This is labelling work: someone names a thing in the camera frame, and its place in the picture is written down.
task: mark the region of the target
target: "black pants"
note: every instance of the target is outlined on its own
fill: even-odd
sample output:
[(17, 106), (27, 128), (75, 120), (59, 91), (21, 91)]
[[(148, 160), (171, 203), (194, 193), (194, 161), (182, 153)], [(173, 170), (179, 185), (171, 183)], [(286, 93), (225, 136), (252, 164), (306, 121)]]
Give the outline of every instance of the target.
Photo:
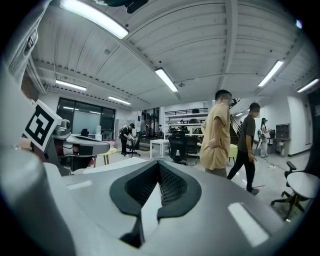
[(229, 172), (227, 179), (231, 180), (236, 173), (240, 170), (240, 168), (244, 165), (245, 173), (246, 173), (246, 190), (249, 192), (252, 191), (252, 182), (255, 177), (255, 163), (249, 162), (248, 152), (242, 152), (238, 150), (238, 154), (236, 155), (235, 164)]
[(127, 140), (122, 137), (120, 137), (120, 140), (121, 140), (121, 145), (122, 145), (121, 152), (126, 153), (127, 152)]

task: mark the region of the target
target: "mesh grille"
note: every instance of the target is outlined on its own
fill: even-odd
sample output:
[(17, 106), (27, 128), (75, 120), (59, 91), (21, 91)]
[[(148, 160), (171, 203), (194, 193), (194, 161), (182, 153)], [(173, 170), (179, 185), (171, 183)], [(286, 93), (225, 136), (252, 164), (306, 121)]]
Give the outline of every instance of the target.
[(187, 183), (164, 166), (160, 166), (159, 171), (158, 182), (162, 194), (161, 202), (162, 206), (165, 206), (178, 200), (187, 191)]
[(129, 180), (125, 185), (126, 192), (136, 200), (141, 206), (144, 206), (152, 191), (157, 184), (157, 173), (155, 169), (158, 165), (154, 165), (147, 171), (139, 174)]

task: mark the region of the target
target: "yellow table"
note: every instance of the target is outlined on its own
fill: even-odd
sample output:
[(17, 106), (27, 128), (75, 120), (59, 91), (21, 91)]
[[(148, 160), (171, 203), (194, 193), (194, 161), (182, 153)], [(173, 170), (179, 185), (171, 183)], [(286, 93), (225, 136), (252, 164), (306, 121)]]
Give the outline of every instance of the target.
[(235, 158), (237, 157), (238, 154), (238, 146), (231, 144), (230, 145), (230, 151), (229, 151), (229, 162), (230, 162), (230, 158), (233, 158), (233, 162), (235, 162)]
[[(99, 154), (98, 156), (103, 156), (104, 165), (106, 166), (107, 164), (109, 164), (109, 155), (116, 153), (116, 152), (117, 152), (117, 149), (115, 147), (110, 147), (108, 152), (103, 153), (103, 154)], [(96, 167), (96, 161), (97, 161), (97, 158), (94, 160), (93, 167)]]

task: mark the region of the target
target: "dark t-shirt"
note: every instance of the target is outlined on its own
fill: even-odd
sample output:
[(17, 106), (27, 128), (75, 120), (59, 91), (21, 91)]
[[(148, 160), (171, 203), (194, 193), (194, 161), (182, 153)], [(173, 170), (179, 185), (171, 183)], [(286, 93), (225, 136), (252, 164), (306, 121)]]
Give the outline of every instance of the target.
[(255, 132), (256, 132), (255, 119), (248, 114), (248, 116), (243, 120), (240, 138), (238, 142), (238, 150), (242, 152), (248, 152), (247, 144), (246, 144), (246, 135), (252, 137), (252, 140), (251, 140), (251, 148), (252, 148), (254, 144)]
[(129, 130), (128, 126), (124, 126), (120, 130), (120, 138), (127, 140), (127, 138), (124, 136), (124, 134), (129, 135), (131, 132)]

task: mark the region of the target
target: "floor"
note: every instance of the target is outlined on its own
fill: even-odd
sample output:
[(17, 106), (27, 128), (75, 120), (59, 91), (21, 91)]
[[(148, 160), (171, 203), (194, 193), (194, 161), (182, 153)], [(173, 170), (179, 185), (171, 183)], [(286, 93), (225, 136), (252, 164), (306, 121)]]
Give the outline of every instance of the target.
[[(145, 160), (150, 159), (150, 152), (149, 151), (140, 151), (138, 152), (141, 154), (141, 158)], [(160, 158), (160, 149), (158, 145), (155, 145), (155, 148), (152, 150), (153, 159)], [(128, 158), (129, 156), (123, 156), (120, 152), (116, 152), (114, 154), (109, 155), (109, 163), (115, 163), (121, 160)], [(168, 154), (164, 157), (168, 161), (172, 161), (172, 159), (168, 156)], [(256, 156), (256, 163), (255, 163), (255, 177), (253, 181), (253, 186), (260, 189), (259, 194), (256, 197), (263, 201), (265, 204), (270, 204), (272, 200), (281, 199), (282, 191), (287, 191), (288, 193), (292, 193), (291, 188), (286, 186), (286, 178), (284, 176), (285, 170), (288, 171), (289, 168), (286, 164), (287, 161), (291, 161), (296, 167), (297, 171), (303, 170), (304, 167), (307, 165), (309, 159), (309, 153), (303, 153), (298, 156), (294, 157), (280, 157), (278, 155), (269, 155), (267, 158), (261, 158)], [(194, 168), (205, 171), (205, 169), (201, 166), (199, 159), (196, 163), (195, 157), (188, 157), (187, 164), (189, 166), (193, 166)], [(104, 160), (102, 156), (97, 157), (96, 166), (104, 165)], [(233, 167), (234, 162), (231, 159), (230, 162), (227, 162), (227, 172), (231, 170)], [(243, 166), (237, 175), (232, 179), (232, 182), (236, 183), (242, 188), (246, 188), (247, 184), (247, 177), (246, 177), (246, 170)], [(303, 207), (308, 204), (308, 201), (301, 203)], [(283, 203), (275, 203), (273, 208), (276, 212), (284, 217), (288, 212), (288, 204)], [(300, 215), (299, 210), (294, 210), (290, 219), (294, 218), (296, 215)]]

